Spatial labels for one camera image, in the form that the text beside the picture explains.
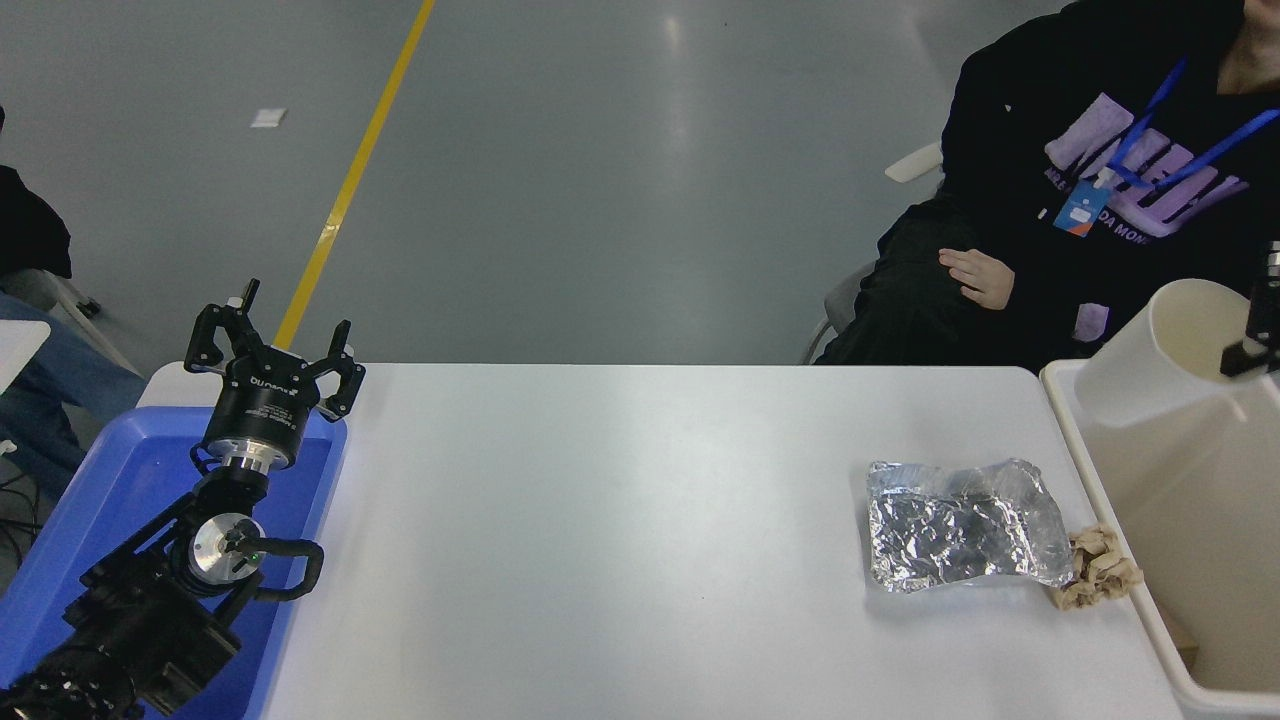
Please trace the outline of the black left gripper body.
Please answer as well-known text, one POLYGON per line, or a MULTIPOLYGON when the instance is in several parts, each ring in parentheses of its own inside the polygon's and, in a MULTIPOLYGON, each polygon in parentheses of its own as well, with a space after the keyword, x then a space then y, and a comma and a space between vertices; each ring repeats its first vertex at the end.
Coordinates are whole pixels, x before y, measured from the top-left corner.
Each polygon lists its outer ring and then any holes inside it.
POLYGON ((221 392, 205 432, 205 445, 251 439, 279 454, 297 454, 311 409, 319 401, 315 377, 298 356, 278 350, 262 361, 246 355, 225 369, 221 392))

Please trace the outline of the person's left hand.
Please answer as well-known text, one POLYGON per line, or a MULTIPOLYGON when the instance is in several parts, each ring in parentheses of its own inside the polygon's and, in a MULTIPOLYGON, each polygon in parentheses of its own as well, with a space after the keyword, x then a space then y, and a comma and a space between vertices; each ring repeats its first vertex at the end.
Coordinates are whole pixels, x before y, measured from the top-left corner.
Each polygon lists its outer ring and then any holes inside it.
POLYGON ((991 311, 1002 311, 1009 306, 1016 274, 997 258, 977 249, 941 249, 938 260, 960 284, 963 297, 991 311))

